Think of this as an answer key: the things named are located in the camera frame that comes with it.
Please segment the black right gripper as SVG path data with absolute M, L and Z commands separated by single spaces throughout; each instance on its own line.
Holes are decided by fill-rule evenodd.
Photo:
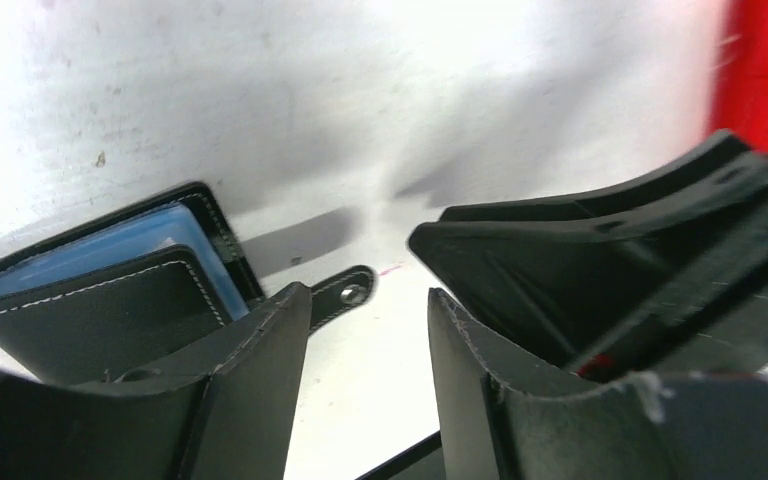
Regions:
M 555 367 L 598 382 L 768 370 L 766 154 L 602 217 L 439 218 L 410 250 L 478 322 Z

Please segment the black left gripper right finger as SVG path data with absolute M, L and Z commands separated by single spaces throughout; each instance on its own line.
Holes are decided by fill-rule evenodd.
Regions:
M 428 293 L 450 479 L 768 479 L 768 373 L 592 383 Z

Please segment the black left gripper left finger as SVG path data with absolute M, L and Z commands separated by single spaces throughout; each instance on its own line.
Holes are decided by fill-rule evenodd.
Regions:
M 0 371 L 0 479 L 281 478 L 311 313 L 294 282 L 112 382 Z

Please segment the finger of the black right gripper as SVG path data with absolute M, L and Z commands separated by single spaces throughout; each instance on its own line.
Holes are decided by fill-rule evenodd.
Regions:
M 751 150 L 733 132 L 719 130 L 675 160 L 617 185 L 542 198 L 451 206 L 439 220 L 571 221 L 617 214 L 699 184 Z

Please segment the black leather card holder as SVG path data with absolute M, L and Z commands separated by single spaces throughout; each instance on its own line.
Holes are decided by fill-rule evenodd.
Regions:
M 112 380 L 267 296 L 210 187 L 189 182 L 0 260 L 0 347 L 39 380 Z

